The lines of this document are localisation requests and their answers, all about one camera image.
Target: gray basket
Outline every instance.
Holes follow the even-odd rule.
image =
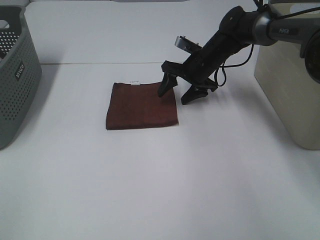
[[[16,135],[34,99],[42,70],[22,6],[0,6],[0,149]]]

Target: brown towel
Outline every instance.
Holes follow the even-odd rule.
[[[158,97],[161,82],[114,83],[106,115],[107,130],[160,128],[178,124],[174,90]]]

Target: white label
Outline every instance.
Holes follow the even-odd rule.
[[[139,86],[140,81],[130,81],[131,86]]]

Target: beige box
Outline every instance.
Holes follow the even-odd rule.
[[[289,14],[290,9],[299,7],[294,4],[273,7],[281,14]],[[299,54],[300,45],[295,43],[278,41],[261,46],[254,76],[293,140],[303,148],[320,150],[320,84],[309,76]]]

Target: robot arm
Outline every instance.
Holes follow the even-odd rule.
[[[184,63],[165,61],[161,66],[164,77],[158,89],[162,97],[178,85],[177,77],[191,84],[183,95],[183,105],[214,92],[218,87],[209,76],[233,54],[249,45],[270,46],[277,41],[301,44],[300,57],[305,58],[311,77],[320,83],[320,19],[275,18],[272,12],[245,12],[241,6],[231,9],[222,19],[218,31],[203,46],[185,37],[178,37],[175,45],[190,53]]]

